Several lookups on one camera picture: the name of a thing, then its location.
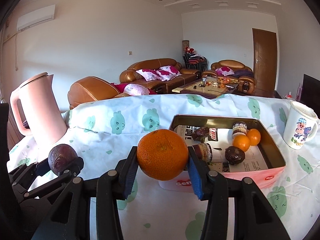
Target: small orange fruit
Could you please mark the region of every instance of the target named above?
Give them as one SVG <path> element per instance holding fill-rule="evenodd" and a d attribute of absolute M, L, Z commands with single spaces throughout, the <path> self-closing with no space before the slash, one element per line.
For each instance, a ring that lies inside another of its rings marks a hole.
<path fill-rule="evenodd" d="M 188 147 L 184 139 L 167 129 L 155 130 L 141 138 L 137 160 L 141 170 L 151 178 L 170 180 L 187 165 Z"/>
<path fill-rule="evenodd" d="M 247 132 L 247 137 L 250 140 L 250 145 L 256 146 L 261 140 L 261 134 L 257 129 L 250 129 Z"/>
<path fill-rule="evenodd" d="M 233 138 L 232 145 L 246 152 L 250 147 L 250 140 L 245 135 L 237 135 Z"/>

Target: white wall-mounted air conditioner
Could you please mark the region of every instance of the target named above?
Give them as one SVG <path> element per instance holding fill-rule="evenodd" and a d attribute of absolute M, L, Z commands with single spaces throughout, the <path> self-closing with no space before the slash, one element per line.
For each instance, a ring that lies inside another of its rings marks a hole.
<path fill-rule="evenodd" d="M 18 19 L 17 32 L 54 19 L 56 5 L 50 5 L 27 13 Z"/>

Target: leather armchair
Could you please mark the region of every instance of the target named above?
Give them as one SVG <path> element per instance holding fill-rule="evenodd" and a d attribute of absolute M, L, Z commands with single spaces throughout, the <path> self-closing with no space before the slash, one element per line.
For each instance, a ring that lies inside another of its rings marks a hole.
<path fill-rule="evenodd" d="M 221 60 L 219 62 L 212 63 L 210 70 L 206 70 L 206 71 L 202 72 L 202 77 L 207 77 L 207 76 L 223 77 L 223 76 L 219 76 L 218 73 L 215 71 L 217 68 L 221 68 L 221 67 L 229 67 L 233 71 L 249 70 L 252 72 L 251 68 L 245 66 L 241 62 L 236 61 L 236 60 L 227 59 L 227 60 Z M 254 78 L 248 77 L 248 76 L 241 76 L 239 78 L 233 78 L 233 77 L 229 77 L 229 78 L 237 79 L 237 81 L 239 83 L 239 86 L 238 86 L 239 92 L 244 93 L 244 94 L 248 94 L 248 95 L 252 95 L 254 93 L 254 91 L 256 89 L 256 82 L 255 82 Z"/>
<path fill-rule="evenodd" d="M 68 101 L 70 109 L 73 109 L 82 103 L 129 96 L 126 93 L 120 93 L 109 82 L 91 76 L 80 79 L 71 85 L 68 92 Z"/>
<path fill-rule="evenodd" d="M 157 70 L 163 66 L 169 65 L 174 66 L 182 75 L 169 81 L 146 81 L 140 74 L 136 72 L 136 70 L 140 69 Z M 172 89 L 183 86 L 199 78 L 199 70 L 182 68 L 182 65 L 172 58 L 150 59 L 134 63 L 128 69 L 123 71 L 119 77 L 121 83 L 139 84 L 154 90 L 156 93 L 159 93 L 159 91 L 164 91 L 165 94 L 170 94 L 172 93 Z"/>

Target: red oval label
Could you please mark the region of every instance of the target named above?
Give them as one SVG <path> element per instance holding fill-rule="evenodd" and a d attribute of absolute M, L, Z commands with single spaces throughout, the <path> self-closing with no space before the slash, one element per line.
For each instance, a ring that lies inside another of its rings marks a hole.
<path fill-rule="evenodd" d="M 273 179 L 274 177 L 275 177 L 275 176 L 271 175 L 271 176 L 266 177 L 264 180 Z"/>
<path fill-rule="evenodd" d="M 177 186 L 191 186 L 191 181 L 190 181 L 190 179 L 188 179 L 188 180 L 178 180 L 176 182 L 176 185 Z"/>

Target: pink electric kettle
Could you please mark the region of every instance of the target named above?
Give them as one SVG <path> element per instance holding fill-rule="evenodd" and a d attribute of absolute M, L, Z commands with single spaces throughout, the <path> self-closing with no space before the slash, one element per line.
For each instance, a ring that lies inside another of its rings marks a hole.
<path fill-rule="evenodd" d="M 10 104 L 17 127 L 23 135 L 33 135 L 38 146 L 51 145 L 61 139 L 67 126 L 60 114 L 52 91 L 53 75 L 38 74 L 23 82 L 11 93 Z M 23 127 L 17 100 L 21 105 L 30 129 Z"/>

